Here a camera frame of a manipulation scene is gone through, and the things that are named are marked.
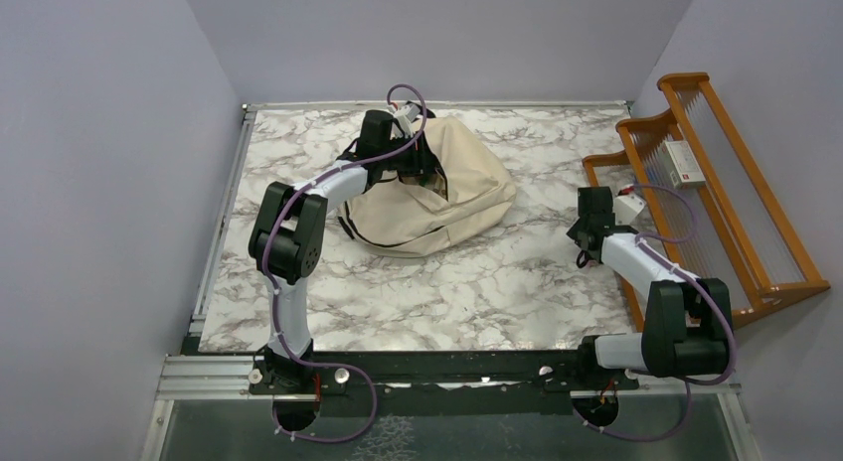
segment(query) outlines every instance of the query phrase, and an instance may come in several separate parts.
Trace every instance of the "wooden dish rack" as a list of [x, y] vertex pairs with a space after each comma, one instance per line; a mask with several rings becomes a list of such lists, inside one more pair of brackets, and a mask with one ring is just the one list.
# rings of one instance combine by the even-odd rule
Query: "wooden dish rack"
[[[709, 76], [671, 74], [661, 78], [658, 87], [669, 108], [653, 117], [619, 122], [616, 129], [624, 150], [583, 160], [590, 184], [599, 185], [595, 168], [631, 167], [637, 182], [670, 187], [655, 150], [665, 140], [687, 140], [706, 177], [705, 186], [681, 191], [698, 215], [698, 231], [687, 243], [665, 243], [666, 255], [702, 277], [727, 283], [736, 328], [827, 290], [828, 282], [796, 235]], [[687, 210], [670, 195], [648, 189], [642, 193], [660, 234], [677, 236], [690, 230]], [[625, 280], [621, 286], [640, 332], [644, 312], [639, 295]]]

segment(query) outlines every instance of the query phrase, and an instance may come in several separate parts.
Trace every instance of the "bag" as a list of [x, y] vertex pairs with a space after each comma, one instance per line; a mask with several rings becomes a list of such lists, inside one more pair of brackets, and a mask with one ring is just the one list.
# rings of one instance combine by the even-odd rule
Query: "bag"
[[462, 122], [430, 118], [424, 137], [444, 172], [439, 184], [385, 174], [339, 209], [345, 232], [371, 252], [422, 257], [451, 247], [495, 226], [515, 201], [509, 172]]

